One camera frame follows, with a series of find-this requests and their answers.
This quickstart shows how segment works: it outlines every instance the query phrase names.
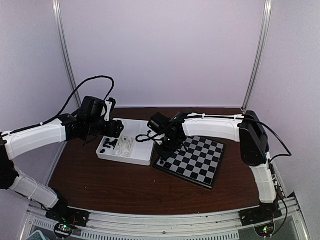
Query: wooden table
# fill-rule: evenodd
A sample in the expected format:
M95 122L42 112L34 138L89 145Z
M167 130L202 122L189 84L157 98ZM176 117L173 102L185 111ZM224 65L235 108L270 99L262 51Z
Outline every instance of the wooden table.
M156 112L173 117L177 112L240 114L236 108L117 108L112 117L149 120ZM256 206L258 188L250 168L240 157L240 144L217 139L226 150L213 190L194 185L152 166L99 159L101 137L83 146L68 142L50 187L59 190L70 206L111 213L177 215L212 213ZM157 158L153 154L152 162Z

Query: plastic tray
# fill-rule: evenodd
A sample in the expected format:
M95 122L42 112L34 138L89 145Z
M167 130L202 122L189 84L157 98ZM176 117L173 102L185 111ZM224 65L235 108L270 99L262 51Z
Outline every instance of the plastic tray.
M130 120L130 119L121 119L115 118L115 120L121 120L124 125L124 130L122 131L120 138L118 138L118 143L115 148L107 148L103 147L107 137L103 137L100 142L99 147L96 150L96 154L99 159L110 160L121 163L128 164L137 164L150 166L151 165L151 157L154 149L153 141L146 142L136 142L136 136L139 134L147 134L150 130L147 126L148 121L142 120ZM118 156L116 155L116 150L118 144L120 144L121 137L126 137L129 139L133 139L133 143L130 149L128 149L128 156Z

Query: white wall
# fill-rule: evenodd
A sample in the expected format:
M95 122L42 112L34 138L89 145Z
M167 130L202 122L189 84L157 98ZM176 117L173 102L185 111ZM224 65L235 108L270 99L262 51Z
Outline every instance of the white wall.
M320 1L273 1L271 25L250 101L293 153L276 165L296 193L313 239L320 226ZM273 155L284 152L272 138Z
M240 107L264 0L68 0L61 13L75 79L114 77L118 107ZM110 84L84 86L102 98Z
M0 1L0 129L45 121L61 109L71 87L50 0ZM71 102L69 110L76 108ZM14 162L41 183L48 179L59 144ZM0 190L0 239L18 239L28 201Z

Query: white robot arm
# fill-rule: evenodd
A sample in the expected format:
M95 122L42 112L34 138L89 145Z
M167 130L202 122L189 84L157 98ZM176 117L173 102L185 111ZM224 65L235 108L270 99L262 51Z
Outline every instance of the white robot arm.
M158 112L148 122L152 131L137 136L136 140L155 141L155 150L164 161L181 147L187 137L214 137L240 142L241 159L253 172L260 199L258 208L240 212L245 226L281 216L268 136L262 125L264 123L253 111L230 116L180 112L172 119Z
M110 120L115 104L113 98L103 101L86 96L76 117L63 114L47 124L1 133L0 189L13 190L59 215L68 202L57 191L24 174L12 160L31 150L77 138L84 141L88 136L98 135L118 138L124 126L120 120Z

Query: wire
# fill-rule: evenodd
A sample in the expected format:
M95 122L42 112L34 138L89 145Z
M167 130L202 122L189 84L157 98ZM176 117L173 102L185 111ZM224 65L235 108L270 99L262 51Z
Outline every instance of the wire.
M286 144L282 141L282 139L278 136L278 134L276 134L275 131L273 131L271 129L271 127L269 127L268 125L266 125L265 123L261 122L261 121L258 121L258 120L254 120L254 119L250 119L250 118L239 118L239 117L231 117L231 116L221 116L221 115L205 115L205 116L202 116L202 115L196 115L196 116L186 116L186 117L182 117L182 118L177 118L177 119L174 119L168 126L166 126L164 129L162 129L161 131L159 131L157 134L155 134L154 136L152 137L149 137L145 134L140 134L138 136L136 136L135 140L138 142L138 143L144 143L146 141L150 141L150 140L155 140L156 137L164 134L171 126L173 126L174 124L178 123L178 122L181 122L181 121L184 121L184 120L187 120L187 119L202 119L202 118L217 118L217 119L236 119L236 120L242 120L242 121L247 121L247 122L252 122L252 123L257 123L257 124L260 124L264 127L266 127L277 139L278 141L281 143L281 145L284 147L284 149L287 151L287 154L278 154L276 156L274 156L273 158L271 158L270 160L270 163L275 159L275 158L278 158L278 157L292 157L292 153L290 152L290 150L288 149L288 147L286 146Z
M279 195L278 191L276 192L276 194L278 195L278 197L280 198L280 200L281 200L281 201L283 202L283 204L284 204L284 207L285 207L285 217L284 217L284 220L283 220L281 226L277 229L277 231L275 231L275 232L272 234L272 236L276 235L276 234L281 230L281 228L285 225L286 220L287 220L287 218L288 218L288 206L287 206L286 202L284 201L284 199Z
M63 105L62 109L52 118L50 118L49 120L43 122L43 123L38 123L38 124L35 124L35 125L31 125L31 126L27 126L27 127L23 127L23 128L20 128L20 129L16 129L10 133L6 133L2 136L0 136L0 139L8 136L9 134L16 134L16 133L20 133L22 131L25 131L25 130L29 130L29 129L33 129L33 128L36 128L36 127L40 127L41 125L45 125L45 124L48 124L50 122L52 122L53 120L55 120L57 117L59 117L62 112L66 109L67 105L69 104L71 98L73 97L73 95L78 91L79 88L81 88L81 86L83 84L85 84L86 82L89 82L89 81L92 81L92 80L95 80L95 79L109 79L111 82L112 82L112 86L110 88L110 90L108 91L108 93L105 95L105 98L104 98L104 101L107 99L107 97L110 95L110 93L112 92L112 90L114 89L115 87L115 81L112 77L110 76L105 76L105 75L99 75L99 76L94 76L94 77L90 77L90 78L87 78L86 80L84 80L83 82L81 82L74 90L73 92L70 94L70 96L68 97L68 99L66 100L65 104Z

